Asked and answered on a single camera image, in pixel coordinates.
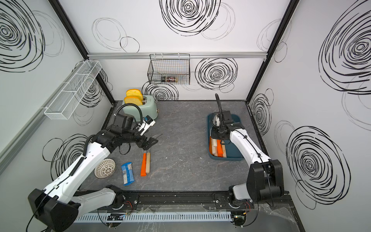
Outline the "wooden handle sickle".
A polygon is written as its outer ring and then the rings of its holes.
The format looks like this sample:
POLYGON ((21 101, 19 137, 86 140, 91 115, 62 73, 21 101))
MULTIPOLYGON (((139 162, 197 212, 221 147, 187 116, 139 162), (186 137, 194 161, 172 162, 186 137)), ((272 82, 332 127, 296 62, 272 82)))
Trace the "wooden handle sickle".
POLYGON ((150 173, 151 167, 151 149, 149 149, 146 153, 146 174, 150 173))
POLYGON ((217 140, 213 138, 211 138, 211 151, 213 156, 218 156, 217 140))
POLYGON ((225 144, 222 144, 221 147, 222 147, 222 151, 223 151, 223 157, 226 158, 227 157, 227 152, 226 152, 225 144))

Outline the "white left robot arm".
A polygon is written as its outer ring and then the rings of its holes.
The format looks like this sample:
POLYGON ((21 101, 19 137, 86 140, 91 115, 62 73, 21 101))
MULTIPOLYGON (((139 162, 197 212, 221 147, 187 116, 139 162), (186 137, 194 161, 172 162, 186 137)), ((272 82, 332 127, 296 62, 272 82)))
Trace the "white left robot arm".
POLYGON ((54 232, 63 232, 86 213, 106 206, 123 205, 123 191, 114 185, 80 196, 75 196, 75 193, 117 147, 135 143, 139 148, 148 150, 158 142, 145 136, 155 124, 150 116, 142 118, 136 127, 132 127, 133 120, 132 115, 117 113, 112 125, 89 136, 77 160, 43 190, 36 188, 29 194, 32 217, 54 232))

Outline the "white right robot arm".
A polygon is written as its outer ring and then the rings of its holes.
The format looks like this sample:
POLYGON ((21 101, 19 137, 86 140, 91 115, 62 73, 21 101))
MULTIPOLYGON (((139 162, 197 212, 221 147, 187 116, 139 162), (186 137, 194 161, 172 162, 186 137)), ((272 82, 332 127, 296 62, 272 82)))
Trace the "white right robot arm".
POLYGON ((212 139, 227 140, 234 144, 249 166, 245 184, 231 188, 234 200, 274 200, 284 195, 283 167, 279 160, 271 159, 253 142, 240 122, 232 119, 230 111, 211 114, 212 139))

